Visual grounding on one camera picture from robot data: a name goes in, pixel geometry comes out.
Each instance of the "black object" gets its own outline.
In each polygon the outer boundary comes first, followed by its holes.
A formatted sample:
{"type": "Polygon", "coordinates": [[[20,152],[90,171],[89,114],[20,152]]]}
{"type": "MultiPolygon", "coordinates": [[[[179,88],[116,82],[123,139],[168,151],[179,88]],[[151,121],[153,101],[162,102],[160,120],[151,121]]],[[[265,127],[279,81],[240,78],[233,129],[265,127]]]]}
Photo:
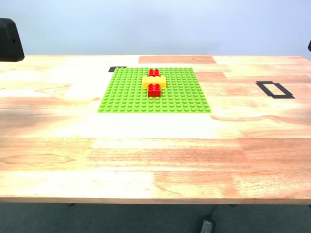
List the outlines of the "black object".
{"type": "Polygon", "coordinates": [[[267,96],[271,96],[274,99],[295,99],[295,97],[290,93],[285,87],[283,87],[279,83],[274,83],[272,81],[258,81],[256,84],[260,87],[261,90],[264,91],[264,93],[267,94],[267,96]],[[284,95],[274,95],[267,87],[265,87],[265,84],[274,84],[278,89],[280,89],[284,95]]]}
{"type": "Polygon", "coordinates": [[[127,68],[127,67],[110,67],[108,72],[114,72],[116,68],[127,68]]]}
{"type": "Polygon", "coordinates": [[[0,62],[19,62],[25,58],[16,24],[0,18],[0,62]]]}

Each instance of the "black tape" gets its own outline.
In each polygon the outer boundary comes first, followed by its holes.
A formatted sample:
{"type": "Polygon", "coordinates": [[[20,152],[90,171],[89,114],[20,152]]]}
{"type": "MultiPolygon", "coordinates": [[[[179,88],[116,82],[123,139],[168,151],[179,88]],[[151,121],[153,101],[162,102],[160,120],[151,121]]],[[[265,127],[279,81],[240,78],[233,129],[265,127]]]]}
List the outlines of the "black tape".
{"type": "Polygon", "coordinates": [[[116,68],[127,68],[127,67],[110,67],[108,72],[114,72],[116,68]]]}
{"type": "Polygon", "coordinates": [[[266,93],[267,96],[271,96],[274,99],[295,99],[295,97],[292,95],[291,92],[289,92],[285,87],[283,87],[279,83],[274,83],[272,81],[258,81],[256,82],[257,86],[261,90],[263,90],[264,93],[266,93]],[[274,95],[266,86],[265,84],[274,84],[280,91],[284,93],[284,95],[274,95]]]}

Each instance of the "floor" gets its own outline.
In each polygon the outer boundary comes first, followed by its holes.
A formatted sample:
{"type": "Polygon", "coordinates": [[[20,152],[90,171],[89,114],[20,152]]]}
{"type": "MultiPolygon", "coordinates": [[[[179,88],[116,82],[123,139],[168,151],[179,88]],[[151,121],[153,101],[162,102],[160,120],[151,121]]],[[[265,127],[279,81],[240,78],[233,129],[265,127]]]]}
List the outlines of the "floor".
{"type": "MultiPolygon", "coordinates": [[[[0,203],[0,233],[199,233],[212,205],[0,203]]],[[[219,205],[215,233],[310,233],[307,205],[219,205]]]]}

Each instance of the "black speaker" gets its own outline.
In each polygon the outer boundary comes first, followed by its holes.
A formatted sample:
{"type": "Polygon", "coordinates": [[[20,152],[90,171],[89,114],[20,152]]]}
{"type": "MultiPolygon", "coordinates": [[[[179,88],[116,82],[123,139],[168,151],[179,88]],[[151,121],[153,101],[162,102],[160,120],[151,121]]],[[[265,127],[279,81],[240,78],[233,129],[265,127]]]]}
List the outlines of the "black speaker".
{"type": "Polygon", "coordinates": [[[16,24],[0,18],[0,62],[19,62],[25,58],[16,24]]]}

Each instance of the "wood grain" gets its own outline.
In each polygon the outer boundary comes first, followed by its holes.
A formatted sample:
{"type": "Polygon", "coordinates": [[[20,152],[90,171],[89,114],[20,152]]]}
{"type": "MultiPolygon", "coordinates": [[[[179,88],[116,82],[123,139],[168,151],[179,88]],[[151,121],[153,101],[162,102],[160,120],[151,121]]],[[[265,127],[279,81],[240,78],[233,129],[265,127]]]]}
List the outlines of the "wood grain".
{"type": "Polygon", "coordinates": [[[310,81],[296,56],[0,63],[0,201],[311,204],[310,81]],[[211,114],[96,113],[110,66],[174,63],[196,72],[211,114]]]}
{"type": "Polygon", "coordinates": [[[211,56],[141,56],[138,63],[216,63],[211,56]]]}

